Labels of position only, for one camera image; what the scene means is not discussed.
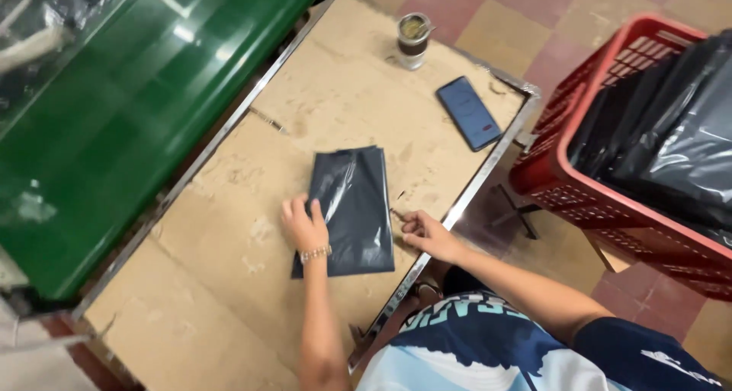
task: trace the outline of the person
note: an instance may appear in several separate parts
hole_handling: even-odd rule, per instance
[[[306,254],[299,384],[344,391],[352,386],[329,302],[328,228],[320,203],[312,201],[310,218],[306,201],[300,195],[282,206],[284,226]],[[424,211],[403,220],[404,241],[447,264],[435,276],[445,298],[407,319],[371,358],[356,391],[722,390],[674,338],[470,250]]]

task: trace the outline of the hand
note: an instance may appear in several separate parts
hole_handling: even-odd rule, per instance
[[[403,219],[404,241],[440,261],[455,265],[468,250],[437,219],[422,210],[410,212]]]
[[[305,213],[305,201],[307,194],[282,202],[282,223],[301,253],[328,245],[328,228],[325,227],[320,201],[313,200],[310,204],[312,219]]]

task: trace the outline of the phone screen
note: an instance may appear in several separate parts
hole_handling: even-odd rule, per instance
[[[501,137],[501,128],[466,77],[459,77],[437,89],[437,97],[473,151],[479,151]]]

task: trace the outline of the green machine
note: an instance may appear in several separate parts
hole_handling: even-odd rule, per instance
[[[48,81],[0,109],[0,265],[41,302],[77,301],[313,1],[103,5]]]

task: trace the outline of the cardboard surface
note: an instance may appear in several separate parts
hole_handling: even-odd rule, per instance
[[[503,130],[518,113],[523,98],[457,52],[432,42],[409,72],[394,46],[392,19],[336,0],[88,310],[98,330],[116,315],[105,341],[150,389],[294,389],[302,282],[279,210],[307,191],[314,152],[383,147],[391,207],[441,218],[492,146],[471,152],[435,90],[465,75]],[[368,328],[414,259],[396,245],[395,272],[330,280],[347,353],[348,323]]]

